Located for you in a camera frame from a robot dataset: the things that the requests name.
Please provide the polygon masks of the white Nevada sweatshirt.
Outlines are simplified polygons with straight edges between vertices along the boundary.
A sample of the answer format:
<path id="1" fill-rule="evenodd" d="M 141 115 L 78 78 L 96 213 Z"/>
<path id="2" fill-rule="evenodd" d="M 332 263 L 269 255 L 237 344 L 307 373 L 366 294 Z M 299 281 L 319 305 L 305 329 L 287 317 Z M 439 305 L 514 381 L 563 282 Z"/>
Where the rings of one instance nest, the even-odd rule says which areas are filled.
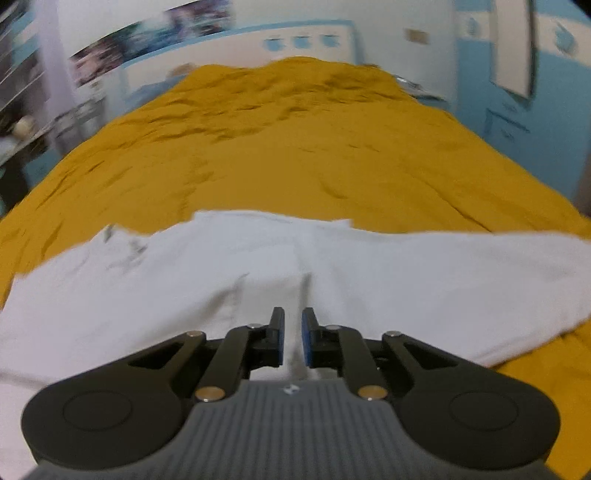
<path id="1" fill-rule="evenodd" d="M 151 235 L 110 225 L 14 277 L 1 311 L 1 475 L 34 465 L 20 431 L 42 387 L 189 330 L 286 312 L 277 375 L 305 377 L 301 312 L 370 338 L 398 330 L 493 366 L 590 314 L 590 244 L 557 233 L 378 234 L 346 220 L 199 211 Z"/>

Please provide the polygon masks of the mustard yellow quilt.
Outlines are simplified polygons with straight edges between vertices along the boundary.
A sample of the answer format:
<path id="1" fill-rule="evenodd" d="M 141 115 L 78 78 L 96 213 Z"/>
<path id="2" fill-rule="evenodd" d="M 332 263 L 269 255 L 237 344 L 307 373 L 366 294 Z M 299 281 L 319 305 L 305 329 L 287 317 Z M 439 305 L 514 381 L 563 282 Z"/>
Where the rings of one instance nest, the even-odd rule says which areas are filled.
<path id="1" fill-rule="evenodd" d="M 1 222 L 1 311 L 27 274 L 107 226 L 151 235 L 199 211 L 346 220 L 378 234 L 557 233 L 590 221 L 452 115 L 373 66 L 290 58 L 204 66 L 102 128 Z M 590 468 L 590 314 L 493 365 L 543 390 L 561 432 L 550 467 Z"/>

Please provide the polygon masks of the bedside table with items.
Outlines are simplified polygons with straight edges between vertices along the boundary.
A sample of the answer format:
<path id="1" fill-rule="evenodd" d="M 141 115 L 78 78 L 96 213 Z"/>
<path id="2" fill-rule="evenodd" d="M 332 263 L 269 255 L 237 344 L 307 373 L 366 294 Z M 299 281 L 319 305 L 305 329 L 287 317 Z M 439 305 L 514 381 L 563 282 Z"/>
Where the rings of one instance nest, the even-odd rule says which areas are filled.
<path id="1" fill-rule="evenodd" d="M 408 93 L 408 95 L 411 95 L 421 104 L 445 111 L 449 109 L 448 102 L 443 97 L 428 92 L 420 84 L 412 82 L 399 75 L 394 75 L 394 80 L 397 81 L 398 85 Z"/>

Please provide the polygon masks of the grey folding rack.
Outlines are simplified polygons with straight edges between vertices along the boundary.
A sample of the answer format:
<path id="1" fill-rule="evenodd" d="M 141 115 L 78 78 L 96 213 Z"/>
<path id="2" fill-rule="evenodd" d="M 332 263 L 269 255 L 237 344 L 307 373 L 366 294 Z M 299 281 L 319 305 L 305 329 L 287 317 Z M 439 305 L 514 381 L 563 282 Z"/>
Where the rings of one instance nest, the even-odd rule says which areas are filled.
<path id="1" fill-rule="evenodd" d="M 65 156 L 106 124 L 106 98 L 89 99 L 53 120 L 58 152 Z"/>

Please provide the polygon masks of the white blue headboard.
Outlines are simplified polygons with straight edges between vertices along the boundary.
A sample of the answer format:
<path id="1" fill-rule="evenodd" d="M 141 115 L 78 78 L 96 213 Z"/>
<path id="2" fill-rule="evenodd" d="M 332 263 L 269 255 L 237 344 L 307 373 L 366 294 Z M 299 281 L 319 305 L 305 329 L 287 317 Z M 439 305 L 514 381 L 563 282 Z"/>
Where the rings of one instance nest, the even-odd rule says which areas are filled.
<path id="1" fill-rule="evenodd" d="M 166 80 L 183 65 L 256 68 L 288 57 L 358 64 L 356 30 L 348 20 L 310 20 L 243 27 L 139 56 L 121 67 L 122 93 Z"/>

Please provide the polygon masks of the round beige plush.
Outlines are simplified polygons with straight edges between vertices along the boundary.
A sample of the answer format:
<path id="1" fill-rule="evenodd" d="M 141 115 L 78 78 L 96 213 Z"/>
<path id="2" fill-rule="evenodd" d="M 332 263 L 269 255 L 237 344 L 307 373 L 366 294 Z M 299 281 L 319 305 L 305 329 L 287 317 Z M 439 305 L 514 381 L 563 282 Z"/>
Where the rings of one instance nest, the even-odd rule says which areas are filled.
<path id="1" fill-rule="evenodd" d="M 12 126 L 12 135 L 19 141 L 31 138 L 37 131 L 36 121 L 33 116 L 25 115 Z"/>

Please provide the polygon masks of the blue white wardrobe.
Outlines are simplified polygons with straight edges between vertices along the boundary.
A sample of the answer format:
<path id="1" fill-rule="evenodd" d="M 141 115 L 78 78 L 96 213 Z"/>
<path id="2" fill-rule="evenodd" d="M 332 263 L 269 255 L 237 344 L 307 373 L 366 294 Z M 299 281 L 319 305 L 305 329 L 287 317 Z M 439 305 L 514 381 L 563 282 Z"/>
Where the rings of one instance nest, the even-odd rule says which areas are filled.
<path id="1" fill-rule="evenodd" d="M 458 106 L 470 130 L 573 200 L 590 161 L 586 2 L 457 1 Z"/>

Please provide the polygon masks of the desk with shelves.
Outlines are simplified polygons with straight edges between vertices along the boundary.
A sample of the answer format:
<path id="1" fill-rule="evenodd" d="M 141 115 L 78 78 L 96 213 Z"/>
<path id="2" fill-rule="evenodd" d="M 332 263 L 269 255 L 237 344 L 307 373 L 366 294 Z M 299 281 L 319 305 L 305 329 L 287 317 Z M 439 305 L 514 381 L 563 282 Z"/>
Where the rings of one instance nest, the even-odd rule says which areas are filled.
<path id="1" fill-rule="evenodd" d="M 13 1 L 1 12 L 1 213 L 6 214 L 60 160 L 52 142 L 46 86 L 33 3 Z M 37 131 L 24 141 L 12 135 L 21 117 L 35 118 Z"/>

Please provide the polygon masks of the wall switch plate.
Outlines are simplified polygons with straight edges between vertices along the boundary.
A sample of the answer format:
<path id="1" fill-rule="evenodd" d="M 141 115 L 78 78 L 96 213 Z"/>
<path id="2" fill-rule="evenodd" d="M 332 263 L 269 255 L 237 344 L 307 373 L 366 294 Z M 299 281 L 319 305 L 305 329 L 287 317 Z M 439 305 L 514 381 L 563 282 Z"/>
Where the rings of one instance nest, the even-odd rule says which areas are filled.
<path id="1" fill-rule="evenodd" d="M 430 42 L 430 35 L 428 32 L 418 29 L 406 29 L 405 38 L 411 43 L 420 45 L 428 45 Z"/>

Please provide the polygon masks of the anime wall poster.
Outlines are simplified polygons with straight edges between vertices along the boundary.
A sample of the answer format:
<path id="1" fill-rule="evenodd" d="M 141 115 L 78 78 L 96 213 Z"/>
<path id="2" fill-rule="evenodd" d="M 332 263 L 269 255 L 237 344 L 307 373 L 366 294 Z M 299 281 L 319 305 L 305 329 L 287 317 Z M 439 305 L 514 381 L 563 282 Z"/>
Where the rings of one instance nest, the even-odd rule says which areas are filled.
<path id="1" fill-rule="evenodd" d="M 60 1 L 60 38 L 76 87 L 162 48 L 229 30 L 232 3 Z"/>

